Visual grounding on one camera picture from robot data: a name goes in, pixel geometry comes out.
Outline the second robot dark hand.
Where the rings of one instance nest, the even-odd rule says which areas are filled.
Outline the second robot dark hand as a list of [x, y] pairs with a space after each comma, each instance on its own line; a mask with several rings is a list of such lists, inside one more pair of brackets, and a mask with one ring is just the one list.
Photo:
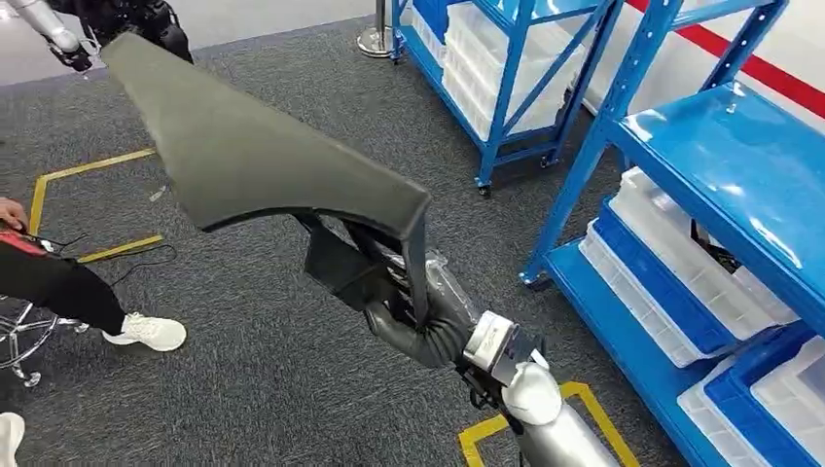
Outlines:
[[72, 51], [64, 51], [52, 39], [48, 39], [50, 52], [64, 66], [72, 68], [76, 72], [86, 72], [92, 67], [90, 54], [82, 45], [78, 45]]

